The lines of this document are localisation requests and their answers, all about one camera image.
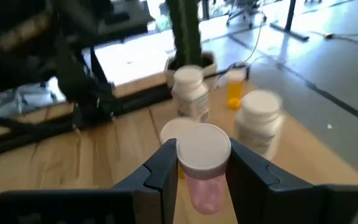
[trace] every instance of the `white bottle cap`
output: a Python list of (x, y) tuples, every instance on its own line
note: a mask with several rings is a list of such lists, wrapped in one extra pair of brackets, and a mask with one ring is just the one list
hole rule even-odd
[(173, 75), (175, 84), (199, 85), (203, 82), (203, 69), (197, 65), (185, 65)]
[(222, 129), (212, 124), (196, 124), (177, 139), (177, 155), (184, 173), (209, 180), (224, 174), (231, 143)]
[(196, 122), (191, 118), (175, 118), (170, 120), (161, 130), (161, 143), (163, 144), (168, 139), (179, 137), (181, 133), (191, 129), (195, 124)]
[(229, 70), (225, 75), (226, 82), (242, 82), (246, 79), (246, 73), (243, 69)]
[(254, 90), (241, 99), (242, 109), (251, 115), (272, 116), (279, 112), (282, 105), (280, 96), (268, 90)]

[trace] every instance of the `potted plant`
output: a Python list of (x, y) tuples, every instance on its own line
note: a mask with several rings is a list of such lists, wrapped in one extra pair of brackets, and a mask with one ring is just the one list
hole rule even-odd
[(166, 3), (177, 49), (175, 56), (169, 58), (165, 64), (168, 86), (173, 85), (175, 70), (184, 65), (200, 66), (204, 77), (216, 73), (214, 54), (201, 51), (197, 0), (166, 0)]

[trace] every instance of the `white pill bottle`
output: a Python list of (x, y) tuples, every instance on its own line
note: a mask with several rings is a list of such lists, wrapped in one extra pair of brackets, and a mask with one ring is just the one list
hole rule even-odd
[(183, 66), (175, 72), (173, 80), (172, 96), (178, 106), (178, 114), (198, 122), (208, 122), (208, 86), (203, 83), (201, 67)]
[(272, 91), (255, 90), (241, 99), (236, 114), (236, 135), (239, 142), (267, 160), (277, 153), (285, 116), (282, 99)]

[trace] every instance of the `medicine bottle label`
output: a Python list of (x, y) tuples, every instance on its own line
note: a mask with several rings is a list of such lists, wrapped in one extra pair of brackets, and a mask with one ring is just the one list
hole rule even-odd
[(189, 116), (196, 118), (200, 122), (207, 122), (209, 118), (208, 93), (193, 100), (184, 100), (176, 93), (173, 98), (178, 105), (178, 114), (180, 116)]
[(269, 150), (275, 135), (266, 136), (245, 126), (238, 126), (237, 137), (238, 140), (250, 150), (258, 153), (259, 155), (263, 155)]

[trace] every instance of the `floor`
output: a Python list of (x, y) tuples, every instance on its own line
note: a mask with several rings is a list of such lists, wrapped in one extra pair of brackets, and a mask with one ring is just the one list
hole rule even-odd
[[(262, 24), (257, 50), (250, 59), (250, 82), (280, 94), (286, 111), (358, 170), (358, 45), (324, 40), (309, 32), (358, 33), (358, 0), (323, 0), (321, 4), (297, 0), (293, 30), (309, 34), (307, 42), (268, 26), (273, 21), (285, 22), (288, 4), (285, 0), (265, 6), (268, 21)], [(226, 27), (226, 19), (222, 16), (200, 24), (203, 50), (215, 53), (218, 70), (247, 58), (259, 32), (258, 26), (249, 30), (241, 19)], [(170, 30), (96, 50), (108, 80), (116, 85), (160, 72), (173, 53)], [(58, 93), (58, 100), (64, 100), (56, 79), (49, 88)]]

